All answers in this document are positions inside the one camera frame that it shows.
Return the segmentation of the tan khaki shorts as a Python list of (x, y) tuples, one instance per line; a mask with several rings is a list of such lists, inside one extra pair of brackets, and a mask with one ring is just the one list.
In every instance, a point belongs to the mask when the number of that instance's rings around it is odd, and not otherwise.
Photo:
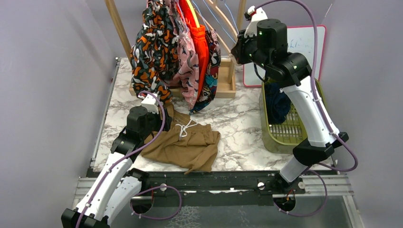
[(168, 116), (173, 119), (170, 130), (161, 132), (140, 155), (186, 168), (186, 174), (192, 171), (211, 172), (218, 154), (221, 134), (212, 130), (210, 124), (199, 124), (188, 114), (176, 111), (171, 103), (164, 107)]

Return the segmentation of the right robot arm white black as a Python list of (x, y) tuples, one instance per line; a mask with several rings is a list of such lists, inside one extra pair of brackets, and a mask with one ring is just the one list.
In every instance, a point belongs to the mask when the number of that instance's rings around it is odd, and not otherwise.
[(280, 170), (274, 187), (280, 193), (293, 188), (295, 179), (310, 166), (330, 157), (349, 136), (333, 124), (316, 87), (317, 26), (314, 31), (314, 57), (311, 66), (301, 53), (288, 52), (288, 29), (278, 19), (252, 20), (241, 30), (231, 50), (237, 64), (253, 63), (265, 76), (278, 82), (294, 105), (307, 138), (293, 148), (293, 157)]

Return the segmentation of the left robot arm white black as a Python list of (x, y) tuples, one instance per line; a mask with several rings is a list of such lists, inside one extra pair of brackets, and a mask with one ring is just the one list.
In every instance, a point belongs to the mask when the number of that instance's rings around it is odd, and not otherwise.
[(65, 228), (108, 228), (134, 195), (144, 195), (150, 187), (149, 174), (132, 168), (146, 139), (170, 129), (172, 118), (167, 109), (152, 113), (143, 106), (130, 109), (126, 126), (113, 141), (110, 154), (83, 199), (61, 216)]

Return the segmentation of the navy blue shorts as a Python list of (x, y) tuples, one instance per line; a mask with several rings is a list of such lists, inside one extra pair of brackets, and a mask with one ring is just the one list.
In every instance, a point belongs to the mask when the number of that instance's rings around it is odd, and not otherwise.
[(280, 91), (278, 83), (264, 85), (266, 111), (269, 124), (282, 124), (291, 109), (291, 101), (285, 93)]

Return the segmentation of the colourful patterned shorts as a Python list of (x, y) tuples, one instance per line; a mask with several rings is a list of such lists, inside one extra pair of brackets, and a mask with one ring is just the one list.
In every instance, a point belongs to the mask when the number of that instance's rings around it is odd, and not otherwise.
[(209, 48), (209, 62), (203, 82), (201, 94), (198, 97), (190, 114), (199, 112), (208, 106), (215, 98), (218, 87), (219, 68), (221, 65), (221, 48), (216, 30), (211, 29), (205, 35)]

